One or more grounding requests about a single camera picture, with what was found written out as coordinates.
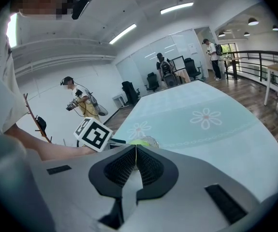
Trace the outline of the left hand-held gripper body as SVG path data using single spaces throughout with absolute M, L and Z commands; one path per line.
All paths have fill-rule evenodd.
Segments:
M 97 152 L 103 152 L 126 144 L 124 140 L 114 139 L 113 131 L 92 117 L 85 117 L 73 135 L 77 142 Z

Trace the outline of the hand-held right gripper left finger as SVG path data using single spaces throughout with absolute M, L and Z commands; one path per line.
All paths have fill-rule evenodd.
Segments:
M 29 164 L 37 187 L 54 221 L 57 232 L 113 232 L 99 220 L 109 215 L 115 198 L 102 196 L 89 180 L 91 167 L 128 149 L 114 149 L 67 160 L 41 161 L 29 150 Z

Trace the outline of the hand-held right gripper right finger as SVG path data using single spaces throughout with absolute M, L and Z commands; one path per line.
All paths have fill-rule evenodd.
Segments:
M 242 184 L 204 160 L 139 145 L 136 163 L 143 188 L 131 232 L 218 232 L 259 206 Z

